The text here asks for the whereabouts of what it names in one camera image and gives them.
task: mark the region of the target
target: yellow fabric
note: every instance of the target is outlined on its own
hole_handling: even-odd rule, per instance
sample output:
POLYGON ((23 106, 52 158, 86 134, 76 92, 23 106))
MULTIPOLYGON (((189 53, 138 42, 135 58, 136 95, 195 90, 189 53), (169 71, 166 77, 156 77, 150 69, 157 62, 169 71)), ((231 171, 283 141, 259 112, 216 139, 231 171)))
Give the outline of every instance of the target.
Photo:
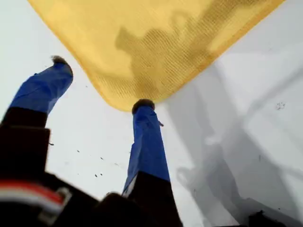
POLYGON ((102 97, 129 111, 176 92, 283 0, 29 2, 102 97))

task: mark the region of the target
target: red stripe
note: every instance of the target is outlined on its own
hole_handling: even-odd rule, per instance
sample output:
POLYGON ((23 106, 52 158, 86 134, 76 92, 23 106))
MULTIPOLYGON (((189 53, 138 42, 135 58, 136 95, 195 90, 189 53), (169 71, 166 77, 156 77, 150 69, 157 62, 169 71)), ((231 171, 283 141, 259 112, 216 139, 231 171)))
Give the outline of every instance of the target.
POLYGON ((44 197, 47 197, 49 200, 62 204, 63 198, 51 191, 50 189, 43 187, 35 183, 29 183, 26 181, 0 181, 0 190, 14 188, 17 190, 31 191, 33 193, 38 193, 44 197))

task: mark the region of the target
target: debris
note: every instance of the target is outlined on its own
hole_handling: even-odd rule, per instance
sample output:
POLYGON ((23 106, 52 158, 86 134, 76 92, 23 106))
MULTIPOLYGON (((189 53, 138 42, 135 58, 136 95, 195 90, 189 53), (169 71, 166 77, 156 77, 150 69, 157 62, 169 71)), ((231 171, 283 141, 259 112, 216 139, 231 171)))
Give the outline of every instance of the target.
POLYGON ((285 108, 285 103, 282 103, 282 102, 277 103, 277 105, 276 105, 276 109, 277 110, 282 110, 284 108, 285 108))

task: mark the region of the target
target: black object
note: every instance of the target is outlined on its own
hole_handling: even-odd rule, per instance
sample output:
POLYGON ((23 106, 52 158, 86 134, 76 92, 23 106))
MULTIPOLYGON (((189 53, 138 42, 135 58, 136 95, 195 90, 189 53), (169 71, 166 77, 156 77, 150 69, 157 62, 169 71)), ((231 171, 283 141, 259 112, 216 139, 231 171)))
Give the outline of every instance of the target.
POLYGON ((249 227, 270 226, 270 227, 286 227, 281 222, 270 219, 264 216, 263 211, 260 211, 249 217, 249 227))
POLYGON ((150 99, 140 99, 138 102, 136 102, 133 105, 133 108, 132 108, 133 115, 137 112, 137 110, 140 106, 149 106, 150 108, 155 110, 155 103, 153 103, 153 101, 151 101, 150 99))
MULTIPOLYGON (((169 182, 139 172, 128 195, 110 193, 101 202, 45 172, 49 129, 47 114, 10 108, 0 125, 0 180, 26 180, 72 197, 52 226, 182 226, 169 182)), ((3 226, 48 226, 38 219, 41 209, 0 202, 3 226)))

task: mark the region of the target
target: yellow mesh cloth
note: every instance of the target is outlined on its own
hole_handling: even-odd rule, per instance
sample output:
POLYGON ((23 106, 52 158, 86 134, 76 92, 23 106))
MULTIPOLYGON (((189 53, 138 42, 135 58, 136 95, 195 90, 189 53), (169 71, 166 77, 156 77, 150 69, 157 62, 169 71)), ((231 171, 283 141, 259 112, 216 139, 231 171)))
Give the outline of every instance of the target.
POLYGON ((102 97, 129 111, 209 66, 283 0, 29 0, 102 97))

